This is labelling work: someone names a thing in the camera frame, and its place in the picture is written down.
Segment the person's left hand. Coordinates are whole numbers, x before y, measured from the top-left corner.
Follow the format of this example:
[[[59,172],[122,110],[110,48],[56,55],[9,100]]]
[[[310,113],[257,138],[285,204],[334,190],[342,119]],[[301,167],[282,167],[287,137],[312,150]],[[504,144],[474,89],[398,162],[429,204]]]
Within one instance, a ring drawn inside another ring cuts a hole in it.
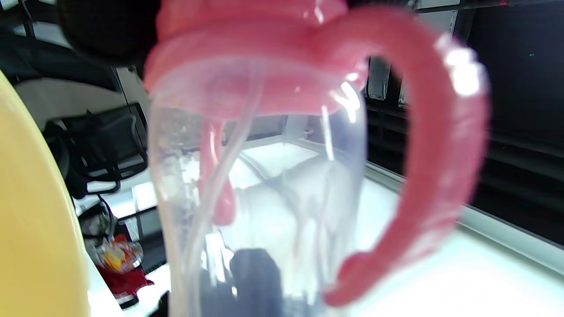
[[[59,0],[58,24],[72,48],[114,67],[143,62],[157,42],[160,0]]]

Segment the person's right hand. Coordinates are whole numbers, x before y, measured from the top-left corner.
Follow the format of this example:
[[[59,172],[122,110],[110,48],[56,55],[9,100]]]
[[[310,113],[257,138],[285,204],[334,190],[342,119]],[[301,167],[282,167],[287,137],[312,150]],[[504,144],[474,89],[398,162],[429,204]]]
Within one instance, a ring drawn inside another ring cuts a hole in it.
[[[227,264],[215,257],[189,281],[181,301],[173,289],[161,297],[152,317],[282,317],[280,269],[259,248],[236,251]]]

